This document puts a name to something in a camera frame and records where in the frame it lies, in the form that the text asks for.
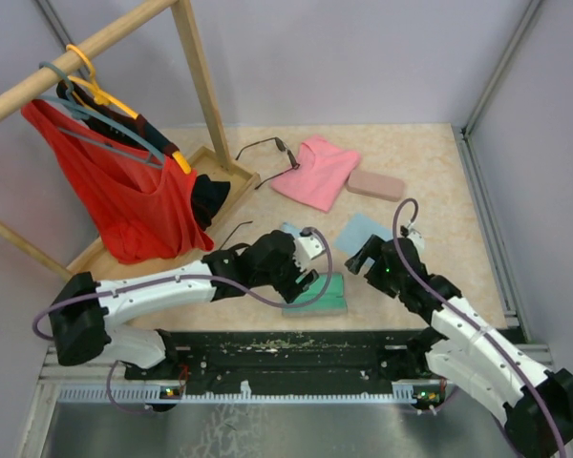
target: wooden rod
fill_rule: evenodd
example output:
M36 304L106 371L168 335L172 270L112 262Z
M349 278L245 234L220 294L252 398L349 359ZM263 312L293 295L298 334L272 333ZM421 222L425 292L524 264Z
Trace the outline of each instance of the wooden rod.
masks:
M227 146L227 139L223 129L223 122L221 121L221 114L219 113L219 104L212 86L210 71L203 54L200 33L195 22L193 8L191 8L191 1L177 0L172 5L172 15L174 16L176 28L179 31L182 49L189 64L189 71L198 93L200 105L202 105L203 117L206 120L215 153L221 166L231 172L231 155L229 154L229 147Z
M87 38L78 45L90 59L106 51L138 27L148 22L171 6L175 0L146 0L115 22ZM69 51L57 57L53 63L64 73L72 73L83 65L75 52ZM57 84L59 76L50 69L40 69L8 91L0 95L0 121L11 115L32 99Z
M29 243L15 231L9 228L4 222L0 220L0 236L15 245L25 254L31 256L38 262L40 262L45 267L54 271L58 276L60 276L65 281L68 281L73 275L66 267L61 265L59 262L50 258L45 252L36 248L34 245Z

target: light blue cloth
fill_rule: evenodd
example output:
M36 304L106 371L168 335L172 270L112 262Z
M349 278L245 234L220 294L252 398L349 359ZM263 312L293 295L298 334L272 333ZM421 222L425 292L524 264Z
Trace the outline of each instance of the light blue cloth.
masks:
M385 241L393 239L391 229L361 213L357 213L348 221L333 245L347 255L354 256L372 235L377 235ZM365 265L373 265L373 260L367 259Z
M291 234L296 239L298 237L301 237L300 233L302 231L300 229L297 229L290 222L283 222L283 224L280 226L280 230L286 232L287 234Z

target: white wall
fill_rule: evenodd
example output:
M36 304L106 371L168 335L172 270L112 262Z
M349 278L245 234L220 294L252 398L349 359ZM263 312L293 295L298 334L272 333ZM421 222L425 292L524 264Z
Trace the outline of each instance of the white wall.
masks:
M536 338L573 372L573 0L549 0L474 133Z
M74 40L138 0L53 0ZM193 0L228 124L463 125L524 0ZM160 127L203 123L170 13L95 60Z
M59 53L32 2L0 2L0 93ZM53 152L19 113L0 123L0 219L60 261L95 231ZM0 458L15 453L46 349L32 334L32 317L61 285L0 239Z

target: hanger hook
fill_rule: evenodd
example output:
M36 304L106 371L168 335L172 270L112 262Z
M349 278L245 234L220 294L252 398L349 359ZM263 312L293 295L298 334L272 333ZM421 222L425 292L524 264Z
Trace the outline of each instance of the hanger hook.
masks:
M110 100L98 93L100 91L100 87L96 81L96 67L94 67L94 64L92 64L91 59L87 57L83 51L81 51L77 46L73 45L72 43L66 45L66 51L74 51L78 55L78 57L80 57L80 59L83 61L83 63L87 67L87 70L89 70L89 79L96 88L96 91L94 91L94 102L99 105L109 105Z
M62 81L64 83L66 83L66 98L68 98L69 102L74 103L76 105L76 101L74 100L74 96L73 96L74 84L68 78L66 73L64 71L62 71L59 67L57 67L55 64L53 64L52 62L42 61L38 64L39 69L42 69L45 67L53 70L57 74L57 76L59 76L62 79ZM71 114L72 114L72 117L74 119L88 119L89 118L86 114L82 114L80 112L71 112Z

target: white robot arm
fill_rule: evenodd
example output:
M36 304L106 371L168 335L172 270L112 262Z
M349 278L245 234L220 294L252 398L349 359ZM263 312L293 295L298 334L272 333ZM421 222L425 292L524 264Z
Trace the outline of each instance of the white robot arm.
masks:
M414 281L396 254L394 240L372 236L346 266L358 274L368 258L374 260L365 274L368 283L391 297L398 296L408 310L430 326L408 344L406 372L418 378L435 374L452 381L492 412L521 453L550 456L548 453L555 452L557 446L546 418L505 355L541 395L565 443L573 438L573 375L565 369L554 373L519 352L481 318L453 284L427 273L418 256L424 246L420 235L410 226L402 233L404 237L398 243L408 264L454 310L445 308ZM262 285L272 285L288 306L318 279L317 273L308 268L325 247L326 241L317 233L294 238L273 231L253 245L219 250L146 277L95 282L89 273L77 274L49 313L58 361L62 365L84 364L102 355L103 359L114 358L145 370L174 364L178 358L168 333L136 329L125 323L177 305L218 301L244 292L255 295L249 288ZM328 286L329 276L319 297ZM463 320L465 315L475 327ZM504 354L490 345L489 336ZM402 378L411 377L398 371L390 376L395 381Z

